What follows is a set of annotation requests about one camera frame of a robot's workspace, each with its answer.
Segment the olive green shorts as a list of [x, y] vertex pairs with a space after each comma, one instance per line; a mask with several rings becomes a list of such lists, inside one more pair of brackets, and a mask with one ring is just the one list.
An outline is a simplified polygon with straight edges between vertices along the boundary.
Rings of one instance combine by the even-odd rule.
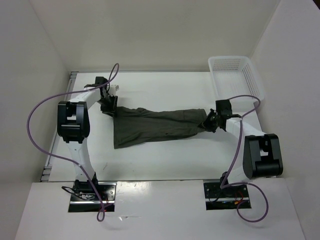
[[113, 146], [121, 149], [147, 142], [191, 138], [205, 131], [200, 124], [206, 118], [204, 109], [155, 112], [119, 106], [113, 118]]

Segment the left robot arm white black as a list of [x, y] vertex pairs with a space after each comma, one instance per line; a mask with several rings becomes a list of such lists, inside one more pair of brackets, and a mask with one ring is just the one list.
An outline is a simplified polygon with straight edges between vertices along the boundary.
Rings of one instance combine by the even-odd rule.
[[102, 196], [88, 150], [91, 131], [89, 109], [98, 103], [103, 113], [115, 116], [118, 90], [118, 85], [111, 85], [105, 77], [98, 76], [95, 83], [87, 84], [76, 92], [75, 97], [58, 103], [57, 133], [66, 143], [75, 168], [75, 181], [70, 193], [82, 200], [98, 200]]

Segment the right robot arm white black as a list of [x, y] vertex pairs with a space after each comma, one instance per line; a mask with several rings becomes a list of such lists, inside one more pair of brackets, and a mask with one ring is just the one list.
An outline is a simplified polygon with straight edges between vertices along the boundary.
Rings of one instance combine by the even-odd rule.
[[206, 119], [199, 124], [207, 132], [214, 133], [222, 129], [238, 139], [231, 165], [222, 174], [219, 191], [213, 195], [216, 199], [221, 195], [232, 196], [237, 186], [250, 185], [252, 180], [277, 177], [283, 173], [279, 137], [258, 130], [244, 121], [253, 111], [235, 114], [230, 99], [217, 100], [215, 109], [211, 109]]

